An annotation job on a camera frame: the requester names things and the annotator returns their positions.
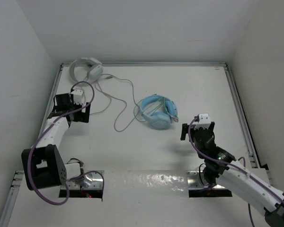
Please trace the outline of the white headphones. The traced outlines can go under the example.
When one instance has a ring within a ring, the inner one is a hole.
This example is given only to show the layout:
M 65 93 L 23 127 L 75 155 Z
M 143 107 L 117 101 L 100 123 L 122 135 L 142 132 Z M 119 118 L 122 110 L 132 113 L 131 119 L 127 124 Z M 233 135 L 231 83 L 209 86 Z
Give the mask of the white headphones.
M 80 80 L 91 83 L 100 79 L 103 70 L 103 64 L 99 60 L 92 57 L 84 57 L 76 59 L 70 64 L 69 76 L 74 83 Z

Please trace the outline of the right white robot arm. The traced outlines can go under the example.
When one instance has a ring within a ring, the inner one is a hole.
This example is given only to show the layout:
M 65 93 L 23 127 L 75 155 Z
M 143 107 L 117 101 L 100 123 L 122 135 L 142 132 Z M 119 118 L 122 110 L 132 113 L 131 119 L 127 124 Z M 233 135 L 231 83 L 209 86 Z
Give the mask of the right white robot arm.
M 209 185 L 224 186 L 241 197 L 264 216 L 271 227 L 284 227 L 284 192 L 251 173 L 231 153 L 218 147 L 214 122 L 201 124 L 193 119 L 182 125 L 181 140 L 189 139 L 200 159 L 204 160 L 203 176 Z

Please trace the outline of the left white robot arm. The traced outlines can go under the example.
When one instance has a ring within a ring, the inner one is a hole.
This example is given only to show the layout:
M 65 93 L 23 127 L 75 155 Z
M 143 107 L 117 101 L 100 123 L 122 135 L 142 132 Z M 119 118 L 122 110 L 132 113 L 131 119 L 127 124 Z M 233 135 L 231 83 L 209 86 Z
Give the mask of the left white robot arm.
M 56 95 L 54 106 L 47 117 L 45 135 L 37 143 L 31 158 L 31 176 L 37 189 L 60 186 L 66 183 L 67 170 L 58 151 L 62 137 L 72 122 L 89 122 L 90 106 L 85 111 L 61 115 L 83 107 L 83 92 L 80 89 Z

